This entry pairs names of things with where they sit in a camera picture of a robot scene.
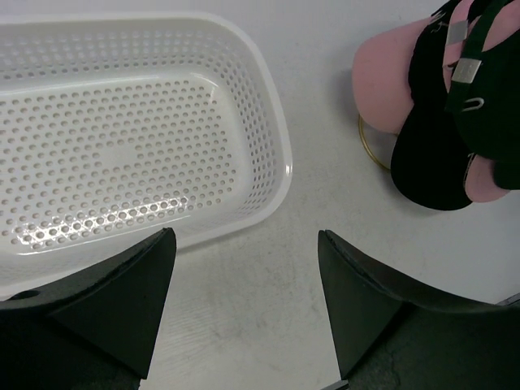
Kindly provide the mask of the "black baseball cap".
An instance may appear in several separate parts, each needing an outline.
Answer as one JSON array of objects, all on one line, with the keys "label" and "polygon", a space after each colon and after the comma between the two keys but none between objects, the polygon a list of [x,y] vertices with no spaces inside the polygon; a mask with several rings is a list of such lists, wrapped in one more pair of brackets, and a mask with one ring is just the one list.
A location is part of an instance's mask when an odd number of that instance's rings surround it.
[{"label": "black baseball cap", "polygon": [[445,110],[443,57],[450,11],[438,11],[419,34],[409,65],[408,83],[414,106],[396,139],[391,177],[412,202],[433,210],[452,211],[471,200],[464,189],[470,151]]}]

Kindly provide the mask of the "gold wire hat stand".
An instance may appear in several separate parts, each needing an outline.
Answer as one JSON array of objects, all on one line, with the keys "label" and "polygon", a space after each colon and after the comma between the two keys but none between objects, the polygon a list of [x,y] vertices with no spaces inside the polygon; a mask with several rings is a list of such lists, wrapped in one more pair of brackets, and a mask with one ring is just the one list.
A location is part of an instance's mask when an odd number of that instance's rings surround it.
[{"label": "gold wire hat stand", "polygon": [[383,162],[381,162],[375,156],[373,151],[371,150],[371,148],[370,148],[370,146],[369,146],[369,144],[368,144],[368,142],[366,140],[366,135],[365,135],[365,131],[364,131],[364,121],[363,121],[363,118],[362,118],[361,115],[357,116],[357,129],[358,129],[358,135],[360,137],[360,141],[362,143],[362,147],[365,150],[365,152],[366,152],[367,156],[369,157],[369,159],[373,163],[375,163],[378,167],[380,167],[383,171],[390,172],[390,167],[388,167]]}]

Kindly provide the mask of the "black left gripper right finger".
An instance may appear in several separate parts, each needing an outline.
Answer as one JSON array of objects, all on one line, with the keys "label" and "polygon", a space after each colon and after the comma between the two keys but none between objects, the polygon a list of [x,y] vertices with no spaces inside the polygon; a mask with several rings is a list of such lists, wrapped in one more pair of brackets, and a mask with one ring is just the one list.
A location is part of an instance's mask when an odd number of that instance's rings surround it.
[{"label": "black left gripper right finger", "polygon": [[338,389],[516,389],[519,304],[433,288],[318,234]]}]

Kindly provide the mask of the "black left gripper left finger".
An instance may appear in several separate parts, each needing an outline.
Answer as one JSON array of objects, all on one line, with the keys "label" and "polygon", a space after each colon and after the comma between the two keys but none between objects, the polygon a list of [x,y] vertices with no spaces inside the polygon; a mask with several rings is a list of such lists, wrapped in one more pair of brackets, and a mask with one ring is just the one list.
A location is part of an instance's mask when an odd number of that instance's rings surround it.
[{"label": "black left gripper left finger", "polygon": [[164,228],[2,301],[1,387],[138,389],[150,371],[176,250],[176,234]]}]

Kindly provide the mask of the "dark green baseball cap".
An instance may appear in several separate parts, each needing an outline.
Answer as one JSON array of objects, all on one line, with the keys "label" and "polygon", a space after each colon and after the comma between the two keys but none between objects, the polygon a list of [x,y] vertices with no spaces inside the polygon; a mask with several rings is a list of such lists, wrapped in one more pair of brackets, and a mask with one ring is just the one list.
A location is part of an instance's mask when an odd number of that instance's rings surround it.
[{"label": "dark green baseball cap", "polygon": [[447,112],[471,155],[495,162],[502,189],[519,188],[519,3],[490,1],[469,25],[449,78]]}]

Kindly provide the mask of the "plain pink baseball cap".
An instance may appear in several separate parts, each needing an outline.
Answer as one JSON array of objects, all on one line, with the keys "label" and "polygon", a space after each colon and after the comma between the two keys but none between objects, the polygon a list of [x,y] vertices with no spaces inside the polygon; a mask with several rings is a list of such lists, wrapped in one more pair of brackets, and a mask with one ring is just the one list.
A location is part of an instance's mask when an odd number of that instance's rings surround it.
[{"label": "plain pink baseball cap", "polygon": [[361,44],[354,55],[353,96],[362,119],[398,134],[414,106],[443,102],[469,25],[488,1],[448,1],[426,19]]}]

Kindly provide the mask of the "pink cap with white logo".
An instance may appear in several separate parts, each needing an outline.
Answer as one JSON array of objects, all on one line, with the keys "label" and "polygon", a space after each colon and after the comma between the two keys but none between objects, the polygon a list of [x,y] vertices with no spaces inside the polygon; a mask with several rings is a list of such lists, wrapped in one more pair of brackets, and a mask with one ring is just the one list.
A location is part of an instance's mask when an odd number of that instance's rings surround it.
[{"label": "pink cap with white logo", "polygon": [[464,179],[466,196],[476,203],[494,202],[509,193],[500,188],[493,179],[495,162],[472,154]]}]

